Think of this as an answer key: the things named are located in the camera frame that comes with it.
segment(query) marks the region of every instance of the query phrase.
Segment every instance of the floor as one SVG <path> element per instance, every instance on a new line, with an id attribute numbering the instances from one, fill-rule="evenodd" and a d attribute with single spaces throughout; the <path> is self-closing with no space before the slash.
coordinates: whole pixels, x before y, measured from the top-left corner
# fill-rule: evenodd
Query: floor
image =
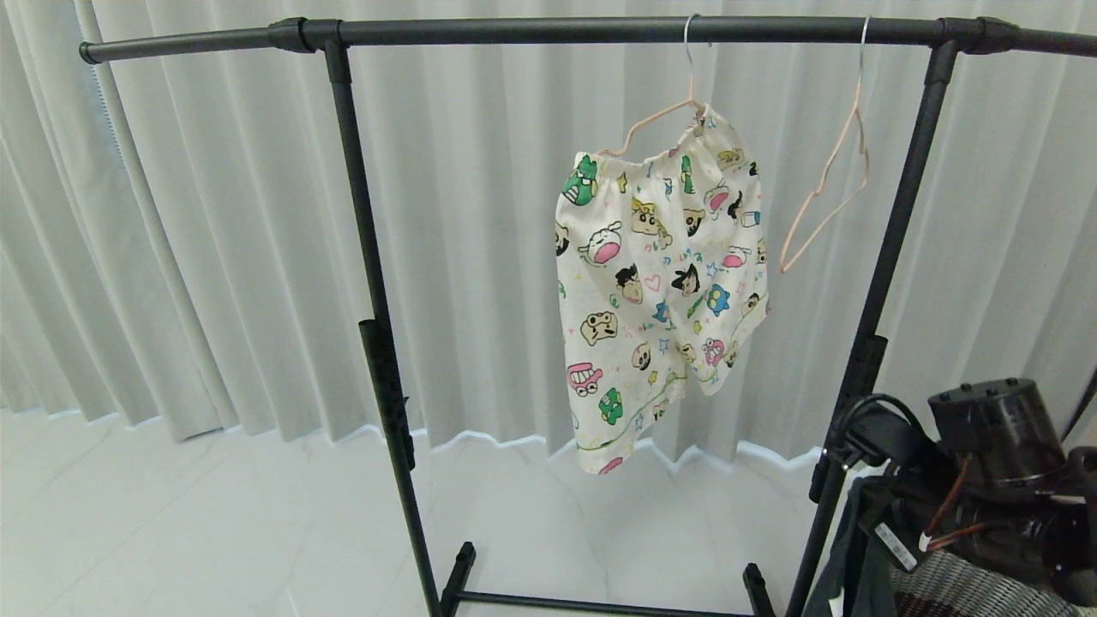
<path id="1" fill-rule="evenodd" d="M 0 411 L 4 617 L 418 616 L 415 562 L 381 437 L 338 446 Z M 740 445 L 734 464 L 642 447 L 606 478 L 543 442 L 426 450 L 416 490 L 436 579 L 468 588 L 748 612 L 756 561 L 781 610 L 813 513 L 813 456 Z M 470 604 L 463 617 L 566 615 Z"/>

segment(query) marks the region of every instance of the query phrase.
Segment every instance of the white curtain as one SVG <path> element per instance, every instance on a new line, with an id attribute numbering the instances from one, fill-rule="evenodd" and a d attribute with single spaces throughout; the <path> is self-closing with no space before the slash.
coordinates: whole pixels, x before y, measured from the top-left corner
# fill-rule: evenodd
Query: white curtain
<path id="1" fill-rule="evenodd" d="M 1097 3 L 35 2 L 3 19 L 0 390 L 19 411 L 163 417 L 333 440 L 376 423 L 365 273 L 318 55 L 264 49 L 91 68 L 77 43 L 344 20 L 991 14 L 1097 32 Z M 840 131 L 856 45 L 694 45 L 701 98 L 760 161 L 774 254 Z M 354 93 L 415 427 L 570 439 L 552 217 L 579 149 L 680 100 L 681 45 L 354 48 Z M 796 267 L 731 383 L 660 423 L 671 458 L 817 445 L 906 154 L 928 51 L 870 46 L 872 176 Z M 921 401 L 1021 374 L 1063 426 L 1097 366 L 1097 61 L 960 58 L 881 332 L 878 390 Z M 665 149 L 685 115 L 630 152 Z M 847 147 L 812 228 L 860 182 Z"/>

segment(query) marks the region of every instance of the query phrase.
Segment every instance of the empty hanger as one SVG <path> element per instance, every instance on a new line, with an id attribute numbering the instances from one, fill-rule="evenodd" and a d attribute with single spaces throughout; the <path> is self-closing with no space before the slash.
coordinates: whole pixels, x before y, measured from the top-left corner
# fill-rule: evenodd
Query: empty hanger
<path id="1" fill-rule="evenodd" d="M 632 135 L 638 128 L 663 117 L 664 115 L 667 115 L 668 113 L 675 110 L 685 108 L 686 105 L 693 105 L 694 108 L 697 108 L 697 111 L 704 112 L 704 105 L 698 102 L 693 98 L 693 56 L 689 53 L 689 23 L 693 21 L 693 18 L 699 18 L 699 16 L 701 16 L 700 13 L 693 13 L 692 15 L 686 19 L 686 32 L 682 34 L 682 42 L 686 44 L 686 59 L 689 60 L 689 97 L 680 103 L 670 105 L 669 108 L 660 112 L 656 112 L 655 114 L 649 115 L 644 120 L 641 120 L 636 124 L 633 124 L 632 128 L 629 130 L 629 134 L 625 135 L 624 137 L 624 145 L 621 146 L 621 149 L 619 150 L 603 149 L 598 153 L 599 155 L 610 155 L 610 156 L 623 155 L 629 149 L 629 144 L 632 143 Z"/>
<path id="2" fill-rule="evenodd" d="M 869 148 L 864 145 L 864 122 L 861 120 L 861 81 L 864 79 L 864 37 L 869 32 L 870 19 L 872 19 L 872 15 L 864 18 L 864 26 L 861 29 L 861 56 L 857 74 L 857 88 L 853 90 L 853 106 L 852 109 L 849 110 L 849 117 L 846 119 L 846 125 L 842 126 L 841 128 L 841 135 L 838 136 L 838 143 L 834 145 L 834 152 L 830 153 L 830 158 L 827 159 L 826 166 L 823 168 L 823 176 L 819 178 L 818 186 L 815 187 L 814 191 L 808 193 L 807 199 L 804 200 L 804 204 L 800 206 L 800 212 L 796 212 L 796 217 L 792 221 L 792 227 L 789 228 L 789 234 L 784 236 L 784 246 L 781 247 L 781 257 L 780 259 L 778 259 L 778 266 L 782 274 L 784 272 L 788 272 L 789 269 L 792 268 L 792 265 L 796 262 L 796 259 L 799 259 L 800 256 L 804 253 L 804 249 L 807 248 L 807 245 L 812 244 L 812 240 L 815 239 L 815 236 L 817 236 L 819 232 L 823 231 L 823 227 L 827 223 L 829 223 L 830 220 L 834 218 L 834 216 L 838 214 L 838 212 L 840 212 L 842 207 L 846 207 L 847 203 L 853 201 L 853 198 L 856 198 L 857 194 L 860 193 L 861 190 L 864 189 L 864 187 L 869 183 Z M 800 226 L 800 220 L 803 218 L 804 212 L 807 211 L 807 205 L 812 202 L 813 199 L 815 199 L 816 197 L 818 197 L 821 192 L 823 192 L 823 187 L 826 186 L 827 173 L 830 172 L 830 166 L 834 164 L 834 159 L 837 158 L 838 150 L 841 148 L 842 143 L 845 143 L 846 134 L 849 133 L 849 125 L 852 124 L 853 120 L 857 120 L 858 152 L 864 158 L 864 179 L 861 180 L 861 186 L 858 187 L 857 190 L 853 191 L 851 195 L 846 198 L 846 201 L 841 202 L 838 205 L 838 207 L 835 207 L 834 211 L 830 212 L 830 214 L 827 214 L 826 218 L 824 218 L 823 222 L 819 223 L 818 227 L 815 227 L 815 231 L 812 232 L 810 236 L 807 236 L 807 239 L 804 240 L 804 244 L 803 246 L 800 247 L 800 250 L 798 250 L 796 254 L 793 255 L 791 259 L 785 261 L 784 255 L 789 250 L 789 244 L 792 242 L 792 235 L 796 233 L 796 227 Z"/>

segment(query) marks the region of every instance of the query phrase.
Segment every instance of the cartoon print shorts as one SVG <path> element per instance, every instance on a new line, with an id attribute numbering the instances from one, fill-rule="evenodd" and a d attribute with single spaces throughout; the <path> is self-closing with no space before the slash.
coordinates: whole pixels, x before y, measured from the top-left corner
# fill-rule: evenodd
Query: cartoon print shorts
<path id="1" fill-rule="evenodd" d="M 699 112 L 635 164 L 590 153 L 556 204 L 556 271 L 579 464 L 611 471 L 681 399 L 715 393 L 769 312 L 757 164 Z"/>

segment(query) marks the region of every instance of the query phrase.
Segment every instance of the clothes rack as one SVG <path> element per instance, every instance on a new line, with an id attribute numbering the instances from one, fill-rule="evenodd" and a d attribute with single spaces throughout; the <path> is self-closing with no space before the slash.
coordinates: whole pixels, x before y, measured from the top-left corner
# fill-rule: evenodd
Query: clothes rack
<path id="1" fill-rule="evenodd" d="M 686 19 L 686 16 L 538 18 L 344 22 L 291 18 L 264 27 L 80 44 L 80 56 L 88 64 L 269 47 L 304 54 L 324 53 L 374 312 L 374 318 L 361 322 L 359 329 L 430 617 L 453 617 L 462 602 L 613 615 L 738 616 L 731 613 L 676 610 L 467 591 L 465 584 L 476 559 L 476 550 L 472 542 L 465 542 L 461 547 L 450 579 L 439 595 L 411 482 L 415 456 L 405 413 L 407 399 L 400 385 L 381 254 L 377 249 L 377 234 L 351 93 L 350 60 L 347 49 L 352 46 L 376 45 L 680 43 Z M 700 16 L 690 25 L 690 38 L 697 43 L 859 44 L 863 25 L 863 18 Z M 929 47 L 930 55 L 921 104 L 918 108 L 895 200 L 832 419 L 852 400 L 872 391 L 880 370 L 887 340 L 877 334 L 877 327 L 914 211 L 945 92 L 958 56 L 961 53 L 986 55 L 1013 49 L 1097 57 L 1097 36 L 1027 30 L 993 18 L 938 20 L 873 18 L 866 33 L 866 42 Z M 816 464 L 808 493 L 812 501 L 817 504 L 817 508 L 789 599 L 787 610 L 789 616 L 799 616 L 803 613 L 848 471 L 841 463 L 833 462 L 828 456 L 830 435 L 828 433 L 824 439 L 823 455 Z M 758 566 L 754 563 L 748 564 L 743 577 L 753 614 L 774 615 Z"/>

